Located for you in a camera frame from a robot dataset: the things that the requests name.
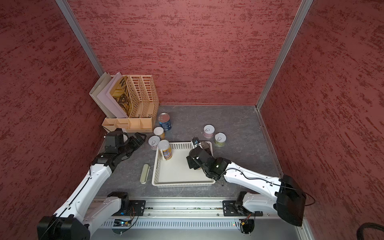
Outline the tall yellow can white lid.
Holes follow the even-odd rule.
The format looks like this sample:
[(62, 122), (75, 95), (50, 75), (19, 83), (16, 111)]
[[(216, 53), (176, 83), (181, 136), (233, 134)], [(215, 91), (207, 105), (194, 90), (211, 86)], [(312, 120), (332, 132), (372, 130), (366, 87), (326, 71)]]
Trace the tall yellow can white lid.
[(161, 140), (158, 144), (158, 148), (165, 160), (170, 160), (172, 158), (172, 148), (168, 140)]

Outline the dark chopped tomatoes can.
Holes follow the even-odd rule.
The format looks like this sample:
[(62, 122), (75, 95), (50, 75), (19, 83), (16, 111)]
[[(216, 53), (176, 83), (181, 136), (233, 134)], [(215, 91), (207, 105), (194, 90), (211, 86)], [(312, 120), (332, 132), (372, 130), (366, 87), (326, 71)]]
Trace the dark chopped tomatoes can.
[(207, 142), (201, 142), (201, 148), (208, 153), (211, 152), (210, 145)]

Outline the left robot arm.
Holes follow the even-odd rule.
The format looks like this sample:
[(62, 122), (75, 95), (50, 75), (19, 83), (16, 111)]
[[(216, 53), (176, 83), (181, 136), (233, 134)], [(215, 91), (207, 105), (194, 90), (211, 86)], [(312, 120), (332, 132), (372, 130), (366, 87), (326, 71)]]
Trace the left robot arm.
[(95, 210), (88, 213), (104, 182), (118, 164), (131, 157), (146, 141), (146, 135), (129, 136), (122, 129), (107, 133), (104, 151), (98, 154), (89, 171), (65, 203), (52, 216), (43, 217), (38, 226), (40, 240), (89, 240), (96, 230), (114, 214), (136, 221), (143, 207), (130, 203), (128, 193), (112, 192)]

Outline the white perforated plastic basket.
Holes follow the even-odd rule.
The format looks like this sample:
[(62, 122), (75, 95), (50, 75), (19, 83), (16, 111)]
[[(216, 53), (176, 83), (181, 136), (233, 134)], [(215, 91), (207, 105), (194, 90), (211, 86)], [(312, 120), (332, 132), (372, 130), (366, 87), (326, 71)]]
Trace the white perforated plastic basket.
[(172, 158), (165, 160), (157, 150), (152, 185), (157, 188), (205, 187), (216, 181), (207, 178), (203, 170), (190, 169), (187, 156), (193, 148), (191, 142), (170, 143)]

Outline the pink can front left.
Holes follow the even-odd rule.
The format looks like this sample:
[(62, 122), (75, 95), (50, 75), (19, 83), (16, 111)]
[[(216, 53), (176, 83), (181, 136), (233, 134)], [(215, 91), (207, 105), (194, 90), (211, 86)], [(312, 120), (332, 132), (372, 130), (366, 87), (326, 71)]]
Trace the pink can front left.
[(161, 141), (159, 136), (152, 136), (148, 139), (148, 144), (152, 150), (156, 151), (158, 149), (158, 144)]

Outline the short yellow can white lid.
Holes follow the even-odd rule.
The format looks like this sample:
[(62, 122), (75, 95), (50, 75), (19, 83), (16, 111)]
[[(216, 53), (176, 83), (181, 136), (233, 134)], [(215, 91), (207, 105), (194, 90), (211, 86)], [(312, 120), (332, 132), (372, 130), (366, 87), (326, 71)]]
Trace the short yellow can white lid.
[(165, 139), (165, 130), (162, 127), (154, 128), (154, 134), (158, 136), (161, 140)]

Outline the beige oblong case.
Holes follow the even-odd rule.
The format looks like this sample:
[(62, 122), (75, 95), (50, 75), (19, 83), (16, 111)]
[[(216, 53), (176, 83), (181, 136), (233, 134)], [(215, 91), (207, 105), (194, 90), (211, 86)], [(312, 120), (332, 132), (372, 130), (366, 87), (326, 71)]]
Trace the beige oblong case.
[(147, 183), (148, 176), (149, 176), (149, 171), (150, 171), (150, 165), (149, 164), (144, 164), (142, 172), (141, 172), (141, 176), (140, 176), (140, 183), (141, 184), (144, 185), (144, 184)]

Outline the small pink can back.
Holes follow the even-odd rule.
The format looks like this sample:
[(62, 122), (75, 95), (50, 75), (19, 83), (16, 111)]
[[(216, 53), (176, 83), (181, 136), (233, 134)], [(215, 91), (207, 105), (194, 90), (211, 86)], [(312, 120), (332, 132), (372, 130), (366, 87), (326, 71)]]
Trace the small pink can back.
[(215, 127), (213, 125), (205, 125), (204, 126), (204, 131), (203, 131), (203, 136), (206, 139), (211, 139), (214, 137), (215, 133)]

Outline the small green can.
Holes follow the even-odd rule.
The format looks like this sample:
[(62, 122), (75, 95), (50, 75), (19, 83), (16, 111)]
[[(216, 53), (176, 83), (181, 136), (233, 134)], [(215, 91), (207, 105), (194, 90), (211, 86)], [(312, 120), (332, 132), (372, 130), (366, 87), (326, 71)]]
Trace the small green can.
[(227, 136), (224, 133), (217, 133), (215, 135), (215, 145), (217, 147), (223, 147), (227, 140)]

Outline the blue Progresso soup can left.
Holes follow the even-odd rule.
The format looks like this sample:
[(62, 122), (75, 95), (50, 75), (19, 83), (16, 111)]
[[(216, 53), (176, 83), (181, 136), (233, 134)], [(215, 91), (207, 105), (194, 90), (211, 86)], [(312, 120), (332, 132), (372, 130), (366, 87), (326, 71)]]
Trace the blue Progresso soup can left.
[(172, 129), (171, 118), (168, 113), (161, 113), (158, 117), (158, 121), (164, 131), (169, 131)]

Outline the yellow black patterned magazine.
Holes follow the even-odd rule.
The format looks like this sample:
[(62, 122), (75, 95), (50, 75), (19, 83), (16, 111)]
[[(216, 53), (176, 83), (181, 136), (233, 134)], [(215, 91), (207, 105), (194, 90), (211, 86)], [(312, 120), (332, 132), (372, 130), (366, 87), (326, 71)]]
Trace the yellow black patterned magazine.
[(128, 90), (127, 80), (127, 76), (118, 78), (118, 80), (113, 84), (112, 88), (110, 89), (110, 95), (119, 105), (121, 110), (126, 114), (126, 118), (130, 116), (130, 113), (133, 108)]

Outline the corner aluminium profile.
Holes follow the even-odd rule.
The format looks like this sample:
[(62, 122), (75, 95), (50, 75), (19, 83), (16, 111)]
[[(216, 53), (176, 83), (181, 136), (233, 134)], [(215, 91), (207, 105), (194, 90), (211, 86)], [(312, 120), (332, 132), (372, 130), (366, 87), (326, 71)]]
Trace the corner aluminium profile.
[(85, 53), (87, 54), (89, 60), (91, 61), (93, 67), (97, 71), (98, 75), (101, 76), (105, 71), (97, 58), (97, 55), (95, 54), (94, 50), (92, 49), (88, 39), (86, 38), (85, 33), (83, 32), (78, 20), (76, 19), (68, 1), (65, 0), (55, 0), (58, 7), (60, 8), (61, 12), (63, 13), (65, 19), (67, 20), (68, 24), (70, 25), (72, 31), (74, 32), (75, 36), (77, 37), (79, 43), (83, 47)]
[(262, 90), (262, 93), (258, 99), (258, 102), (256, 104), (256, 110), (258, 112), (261, 111), (261, 108), (262, 108), (262, 105), (280, 71), (280, 68), (282, 67), (283, 63), (284, 63), (284, 60), (285, 58), (287, 57), (289, 51), (290, 51), (290, 48), (304, 22), (304, 19), (311, 7), (313, 3), (313, 0), (302, 0), (301, 1), (301, 4), (299, 6), (299, 9), (295, 15), (295, 18), (291, 24), (291, 27), (288, 31), (288, 34), (284, 40), (284, 43), (281, 47), (281, 50), (278, 54), (278, 57), (276, 59), (276, 62), (271, 70), (271, 73), (267, 79), (267, 82)]

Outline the right corner aluminium profile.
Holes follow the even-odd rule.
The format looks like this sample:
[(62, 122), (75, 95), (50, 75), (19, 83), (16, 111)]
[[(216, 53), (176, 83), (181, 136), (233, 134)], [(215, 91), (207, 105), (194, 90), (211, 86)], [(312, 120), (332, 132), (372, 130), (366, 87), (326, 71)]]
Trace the right corner aluminium profile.
[(304, 19), (311, 7), (313, 3), (313, 0), (302, 0), (301, 1), (301, 4), (299, 6), (299, 9), (295, 15), (295, 18), (291, 24), (291, 27), (288, 31), (288, 34), (284, 40), (284, 43), (281, 47), (281, 50), (278, 54), (278, 57), (276, 59), (276, 62), (271, 70), (271, 73), (267, 79), (267, 82), (262, 90), (262, 93), (258, 99), (258, 102), (256, 104), (256, 110), (258, 112), (261, 111), (261, 108), (262, 108), (262, 105), (280, 71), (280, 68), (282, 67), (283, 63), (284, 63), (284, 60), (285, 58), (287, 57), (289, 51), (290, 51), (290, 48), (304, 22)]

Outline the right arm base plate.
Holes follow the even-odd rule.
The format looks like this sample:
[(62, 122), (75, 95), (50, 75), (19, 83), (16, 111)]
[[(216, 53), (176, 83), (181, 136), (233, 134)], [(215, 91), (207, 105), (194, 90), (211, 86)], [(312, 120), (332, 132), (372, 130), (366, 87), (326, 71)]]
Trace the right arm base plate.
[(262, 217), (264, 214), (261, 211), (250, 212), (236, 201), (223, 201), (223, 212), (225, 217)]

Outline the aluminium front rail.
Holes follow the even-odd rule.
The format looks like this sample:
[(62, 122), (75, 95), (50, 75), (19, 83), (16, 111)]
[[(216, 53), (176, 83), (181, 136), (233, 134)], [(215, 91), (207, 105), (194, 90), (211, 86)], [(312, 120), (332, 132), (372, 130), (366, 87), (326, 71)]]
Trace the aluminium front rail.
[[(87, 214), (101, 205), (105, 197), (95, 197), (87, 210)], [(235, 201), (237, 198), (135, 198), (133, 200), (145, 200), (145, 209), (141, 219), (219, 219), (235, 218), (225, 217), (223, 201)], [(265, 219), (280, 219), (277, 211), (272, 207), (272, 201), (269, 201), (262, 195), (254, 197), (257, 211), (263, 212)]]

